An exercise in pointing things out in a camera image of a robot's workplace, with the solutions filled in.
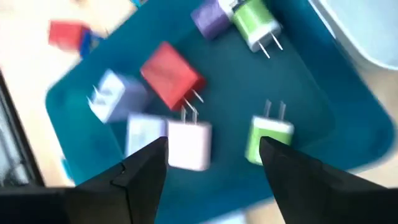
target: metal prong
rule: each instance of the metal prong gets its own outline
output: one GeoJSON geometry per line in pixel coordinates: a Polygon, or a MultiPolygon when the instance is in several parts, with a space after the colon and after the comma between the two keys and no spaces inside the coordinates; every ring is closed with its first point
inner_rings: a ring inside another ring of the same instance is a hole
{"type": "Polygon", "coordinates": [[[197,124],[198,122],[198,111],[195,109],[192,113],[192,120],[194,124],[197,124]]]}
{"type": "Polygon", "coordinates": [[[278,48],[279,48],[280,50],[284,50],[284,48],[283,48],[283,47],[281,46],[281,44],[279,43],[278,39],[276,39],[276,36],[275,36],[273,33],[271,33],[271,36],[272,36],[272,38],[274,39],[276,45],[278,45],[278,48]]]}
{"type": "Polygon", "coordinates": [[[95,96],[101,96],[102,94],[98,91],[97,87],[93,85],[95,96]]]}
{"type": "Polygon", "coordinates": [[[93,104],[93,102],[91,101],[90,97],[86,96],[88,104],[91,106],[93,104]]]}
{"type": "Polygon", "coordinates": [[[283,119],[285,118],[285,110],[286,110],[286,104],[283,101],[281,101],[279,107],[279,119],[281,121],[283,121],[283,119]]]}
{"type": "Polygon", "coordinates": [[[259,45],[262,49],[262,51],[264,52],[264,54],[267,56],[268,59],[270,59],[271,57],[269,56],[268,52],[266,51],[266,49],[264,48],[264,46],[259,42],[259,45]]]}
{"type": "Polygon", "coordinates": [[[181,120],[183,123],[185,123],[187,117],[187,110],[185,109],[184,106],[181,107],[181,120]]]}
{"type": "Polygon", "coordinates": [[[192,110],[193,112],[198,113],[198,111],[188,102],[187,99],[184,98],[184,100],[185,100],[185,103],[189,106],[189,108],[191,108],[191,110],[192,110]]]}
{"type": "Polygon", "coordinates": [[[266,107],[264,108],[264,115],[268,118],[269,117],[269,112],[271,110],[271,101],[267,100],[266,101],[266,107]]]}
{"type": "Polygon", "coordinates": [[[202,103],[204,103],[203,98],[202,98],[195,90],[192,90],[192,92],[193,92],[193,94],[195,94],[195,96],[196,96],[202,103]]]}

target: red charger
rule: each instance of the red charger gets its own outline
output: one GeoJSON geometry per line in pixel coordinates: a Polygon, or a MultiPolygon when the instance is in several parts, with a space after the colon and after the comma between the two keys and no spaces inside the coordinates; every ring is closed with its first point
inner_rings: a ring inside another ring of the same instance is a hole
{"type": "Polygon", "coordinates": [[[62,50],[80,50],[86,30],[89,28],[81,22],[51,21],[49,44],[62,50]]]}
{"type": "Polygon", "coordinates": [[[203,102],[197,91],[205,86],[205,79],[168,42],[161,43],[141,67],[141,74],[173,111],[194,95],[203,102]]]}

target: blue object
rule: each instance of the blue object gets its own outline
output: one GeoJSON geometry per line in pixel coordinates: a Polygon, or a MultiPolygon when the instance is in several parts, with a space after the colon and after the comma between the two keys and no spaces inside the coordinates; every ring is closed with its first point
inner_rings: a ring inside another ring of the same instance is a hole
{"type": "Polygon", "coordinates": [[[103,37],[93,33],[91,30],[84,30],[83,38],[80,45],[80,56],[87,57],[90,52],[104,40],[103,37]]]}
{"type": "MultiPolygon", "coordinates": [[[[251,118],[263,114],[266,99],[288,106],[292,146],[323,162],[351,169],[387,152],[388,115],[308,0],[268,2],[284,26],[284,51],[270,45],[270,60],[252,53],[235,28],[206,41],[190,19],[200,3],[150,0],[49,90],[47,111],[77,184],[124,157],[126,123],[102,124],[86,96],[107,68],[142,79],[141,65],[163,40],[206,78],[205,104],[192,103],[213,125],[213,139],[208,170],[168,170],[156,223],[200,223],[272,196],[262,167],[244,157],[251,118]]],[[[158,98],[147,112],[179,117],[158,98]]]]}
{"type": "Polygon", "coordinates": [[[136,5],[137,7],[141,7],[142,4],[144,4],[144,0],[131,0],[132,3],[134,3],[134,5],[136,5]]]}

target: table surface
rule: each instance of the table surface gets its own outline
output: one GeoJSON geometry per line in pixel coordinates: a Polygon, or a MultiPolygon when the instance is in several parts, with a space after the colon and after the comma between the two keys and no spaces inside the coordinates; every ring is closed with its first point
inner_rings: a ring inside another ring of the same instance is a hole
{"type": "MultiPolygon", "coordinates": [[[[60,163],[62,150],[45,109],[45,96],[80,61],[78,53],[48,45],[49,20],[85,21],[93,30],[105,34],[115,30],[135,10],[130,0],[0,0],[0,67],[46,186],[73,185],[60,163]]],[[[363,79],[396,122],[398,75],[386,75],[376,81],[375,74],[364,74],[363,79]]],[[[393,147],[389,155],[352,172],[386,187],[398,187],[398,177],[394,175],[398,171],[398,154],[397,147],[393,147]]],[[[265,203],[266,206],[262,202],[250,209],[249,222],[283,223],[276,203],[265,203]]]]}

